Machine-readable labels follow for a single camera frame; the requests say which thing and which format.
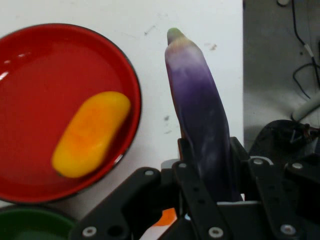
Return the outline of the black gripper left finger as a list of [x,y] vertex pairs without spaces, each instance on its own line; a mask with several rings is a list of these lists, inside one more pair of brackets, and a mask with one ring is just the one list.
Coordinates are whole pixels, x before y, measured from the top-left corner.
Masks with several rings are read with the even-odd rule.
[[178,140],[180,159],[171,168],[141,167],[69,233],[71,240],[137,240],[173,208],[163,240],[231,240],[232,230],[191,164],[189,143]]

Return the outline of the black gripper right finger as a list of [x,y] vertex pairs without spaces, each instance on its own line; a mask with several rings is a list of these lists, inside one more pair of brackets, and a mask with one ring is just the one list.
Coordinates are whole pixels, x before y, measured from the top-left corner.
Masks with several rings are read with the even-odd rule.
[[262,220],[252,237],[261,240],[318,240],[320,238],[319,185],[306,173],[315,166],[300,168],[287,164],[280,168],[264,156],[249,156],[236,137],[230,149],[238,171],[239,189],[261,210]]

